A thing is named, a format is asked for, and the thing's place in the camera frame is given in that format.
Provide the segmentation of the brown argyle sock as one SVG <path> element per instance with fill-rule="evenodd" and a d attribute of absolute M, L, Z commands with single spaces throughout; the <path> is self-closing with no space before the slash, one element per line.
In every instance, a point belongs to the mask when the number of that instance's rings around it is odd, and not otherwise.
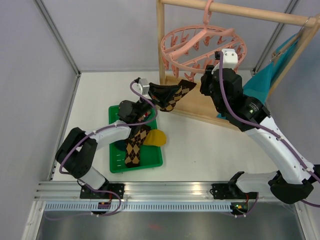
<path fill-rule="evenodd" d="M 124 163 L 127 168 L 140 166 L 141 146 L 144 144 L 150 131 L 151 127 L 144 124 L 134 136 L 125 140 L 126 148 Z"/>
<path fill-rule="evenodd" d="M 160 111 L 171 112 L 175 108 L 177 102 L 193 90 L 197 84 L 195 82 L 182 79 L 177 85 L 179 85 L 180 88 L 173 96 L 173 100 L 171 100 L 168 105 L 157 105 Z"/>

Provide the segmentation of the pink round clip hanger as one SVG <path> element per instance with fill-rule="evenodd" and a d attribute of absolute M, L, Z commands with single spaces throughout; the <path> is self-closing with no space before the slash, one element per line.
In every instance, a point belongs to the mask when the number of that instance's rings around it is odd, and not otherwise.
<path fill-rule="evenodd" d="M 158 54 L 161 71 L 172 71 L 175 78 L 180 71 L 184 77 L 193 82 L 195 75 L 203 73 L 208 65 L 219 64 L 216 52 L 231 50 L 231 66 L 237 70 L 247 56 L 247 46 L 234 28 L 211 25 L 213 12 L 210 10 L 212 0 L 205 2 L 201 24 L 182 26 L 164 34 L 158 41 Z"/>

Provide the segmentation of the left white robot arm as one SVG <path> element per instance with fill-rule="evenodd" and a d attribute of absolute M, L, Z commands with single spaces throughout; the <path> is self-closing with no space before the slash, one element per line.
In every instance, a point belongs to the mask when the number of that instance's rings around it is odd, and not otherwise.
<path fill-rule="evenodd" d="M 81 186 L 81 197 L 88 199 L 120 198 L 110 182 L 97 169 L 93 161 L 98 149 L 112 145 L 120 153 L 120 163 L 126 168 L 153 165 L 161 159 L 160 148 L 166 144 L 165 133 L 151 126 L 158 111 L 171 111 L 181 99 L 183 87 L 144 83 L 141 78 L 131 85 L 140 87 L 138 101 L 123 100 L 117 107 L 117 119 L 111 124 L 91 132 L 73 128 L 55 159 L 60 173 L 71 175 Z"/>

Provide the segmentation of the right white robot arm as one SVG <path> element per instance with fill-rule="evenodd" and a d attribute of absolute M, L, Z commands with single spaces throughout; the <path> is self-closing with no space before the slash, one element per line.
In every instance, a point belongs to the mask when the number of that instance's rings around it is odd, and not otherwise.
<path fill-rule="evenodd" d="M 269 156 L 277 171 L 237 172 L 228 182 L 235 198 L 245 193 L 272 194 L 285 204 L 304 201 L 314 190 L 320 167 L 305 160 L 283 137 L 270 111 L 256 97 L 244 94 L 242 77 L 231 68 L 207 65 L 200 93 L 211 97 L 217 112 L 254 140 Z"/>

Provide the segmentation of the yellow sock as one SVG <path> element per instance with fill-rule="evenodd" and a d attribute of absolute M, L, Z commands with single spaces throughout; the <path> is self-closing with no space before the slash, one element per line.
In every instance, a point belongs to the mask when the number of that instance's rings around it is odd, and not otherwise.
<path fill-rule="evenodd" d="M 148 133 L 143 144 L 146 146 L 161 147 L 161 146 L 165 145 L 166 142 L 167 142 L 167 137 L 163 131 L 161 131 L 159 129 L 152 129 Z"/>

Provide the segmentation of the teal cloth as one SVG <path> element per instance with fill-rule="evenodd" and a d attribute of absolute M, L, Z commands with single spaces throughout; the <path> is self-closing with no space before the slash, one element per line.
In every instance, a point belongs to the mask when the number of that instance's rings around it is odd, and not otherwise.
<path fill-rule="evenodd" d="M 230 106 L 236 99 L 241 98 L 242 95 L 254 97 L 264 104 L 271 87 L 275 84 L 276 74 L 280 72 L 285 61 L 291 57 L 299 38 L 300 36 L 295 34 L 287 39 L 272 54 L 270 63 L 256 73 L 244 86 L 242 86 L 241 77 L 231 68 L 219 68 L 214 72 L 212 71 L 212 73 L 218 73 L 222 93 L 222 98 L 212 99 L 216 110 L 219 112 L 217 117 L 225 119 L 225 113 L 228 112 L 226 103 Z M 215 56 L 222 67 L 222 51 L 217 51 Z"/>

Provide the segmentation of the teal reindeer sock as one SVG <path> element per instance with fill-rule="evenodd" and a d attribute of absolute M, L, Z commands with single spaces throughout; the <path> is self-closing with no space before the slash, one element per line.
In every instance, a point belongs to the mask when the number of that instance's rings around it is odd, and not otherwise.
<path fill-rule="evenodd" d="M 145 122 L 148 120 L 148 118 L 150 117 L 151 115 L 151 111 L 147 111 L 142 117 L 140 117 L 138 119 L 138 122 Z M 123 139 L 123 140 L 118 140 L 114 143 L 115 147 L 117 150 L 119 151 L 125 151 L 126 150 L 126 140 Z"/>

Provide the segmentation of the green plastic tray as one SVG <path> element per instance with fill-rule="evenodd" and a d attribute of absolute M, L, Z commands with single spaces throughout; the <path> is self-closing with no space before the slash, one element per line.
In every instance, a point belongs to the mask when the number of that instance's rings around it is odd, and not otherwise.
<path fill-rule="evenodd" d="M 119 106 L 110 106 L 108 109 L 108 121 L 112 124 L 118 117 Z M 147 124 L 151 130 L 158 129 L 157 121 Z M 133 170 L 160 167 L 163 164 L 162 151 L 160 146 L 142 145 L 140 148 L 140 166 L 129 168 L 125 164 L 126 149 L 124 140 L 119 144 L 114 142 L 109 145 L 109 170 L 111 173 L 122 173 Z"/>

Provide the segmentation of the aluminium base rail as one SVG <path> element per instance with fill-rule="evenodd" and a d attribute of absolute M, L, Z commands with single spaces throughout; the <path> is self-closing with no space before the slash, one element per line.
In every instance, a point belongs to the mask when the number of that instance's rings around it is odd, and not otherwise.
<path fill-rule="evenodd" d="M 124 201 L 144 202 L 209 202 L 214 201 L 210 193 L 213 182 L 187 181 L 127 181 L 111 182 L 115 192 L 122 194 Z M 80 200 L 81 187 L 76 181 L 41 181 L 36 187 L 36 201 Z"/>

